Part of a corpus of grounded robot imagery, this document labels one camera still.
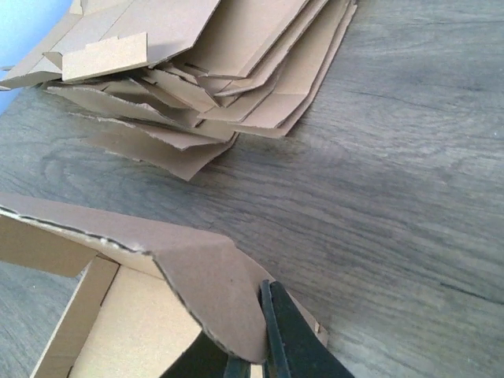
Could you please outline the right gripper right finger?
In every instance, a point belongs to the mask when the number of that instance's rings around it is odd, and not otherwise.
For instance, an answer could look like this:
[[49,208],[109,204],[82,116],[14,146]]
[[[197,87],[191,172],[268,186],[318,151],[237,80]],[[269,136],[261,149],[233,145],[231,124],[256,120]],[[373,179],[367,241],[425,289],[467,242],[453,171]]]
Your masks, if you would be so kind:
[[320,342],[283,284],[261,282],[268,349],[264,377],[353,378]]

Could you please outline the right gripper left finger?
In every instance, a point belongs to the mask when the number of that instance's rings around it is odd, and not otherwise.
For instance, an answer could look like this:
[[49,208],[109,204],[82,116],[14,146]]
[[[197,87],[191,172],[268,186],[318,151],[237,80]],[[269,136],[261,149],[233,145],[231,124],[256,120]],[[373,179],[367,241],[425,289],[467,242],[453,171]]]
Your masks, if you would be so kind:
[[225,353],[204,332],[165,370],[161,378],[250,377],[250,363]]

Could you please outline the cardboard box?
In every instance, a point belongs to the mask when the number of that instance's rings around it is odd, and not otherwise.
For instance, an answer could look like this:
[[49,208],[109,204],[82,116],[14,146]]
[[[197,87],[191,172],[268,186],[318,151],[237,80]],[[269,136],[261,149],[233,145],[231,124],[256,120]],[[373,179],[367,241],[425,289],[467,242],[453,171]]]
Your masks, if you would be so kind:
[[198,336],[262,376],[271,275],[224,235],[5,193],[1,259],[80,278],[34,377],[158,377]]

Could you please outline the stack of flat cardboard blanks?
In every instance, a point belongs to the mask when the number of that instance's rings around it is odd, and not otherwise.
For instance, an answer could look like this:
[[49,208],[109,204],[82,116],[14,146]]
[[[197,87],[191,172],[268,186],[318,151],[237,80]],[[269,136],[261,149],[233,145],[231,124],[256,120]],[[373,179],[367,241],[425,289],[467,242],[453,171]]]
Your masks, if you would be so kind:
[[4,91],[39,85],[110,123],[88,139],[183,180],[240,134],[285,136],[355,1],[74,1]]

